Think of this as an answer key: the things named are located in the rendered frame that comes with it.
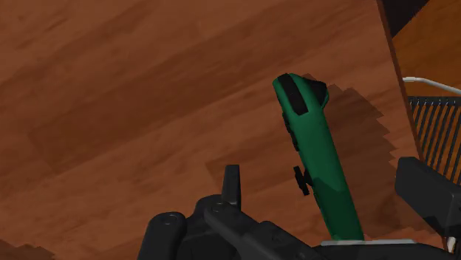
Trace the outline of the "green game controller black buttons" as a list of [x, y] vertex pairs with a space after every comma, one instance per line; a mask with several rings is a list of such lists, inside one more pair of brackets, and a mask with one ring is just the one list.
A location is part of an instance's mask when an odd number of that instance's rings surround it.
[[327, 85], [293, 73], [273, 81], [282, 117], [303, 169], [296, 182], [306, 196], [313, 193], [333, 240], [363, 240], [364, 234], [324, 114]]

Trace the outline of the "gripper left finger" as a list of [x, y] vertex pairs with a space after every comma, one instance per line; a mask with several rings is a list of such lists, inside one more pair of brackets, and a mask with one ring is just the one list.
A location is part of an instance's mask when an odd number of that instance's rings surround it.
[[222, 192], [201, 198], [191, 216], [159, 213], [147, 225], [137, 260], [324, 260], [269, 221], [241, 210], [238, 165], [227, 165]]

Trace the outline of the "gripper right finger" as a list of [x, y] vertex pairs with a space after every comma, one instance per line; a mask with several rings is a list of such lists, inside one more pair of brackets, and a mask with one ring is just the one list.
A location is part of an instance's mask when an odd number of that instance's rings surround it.
[[461, 186], [415, 157], [401, 157], [395, 191], [439, 235], [461, 239]]

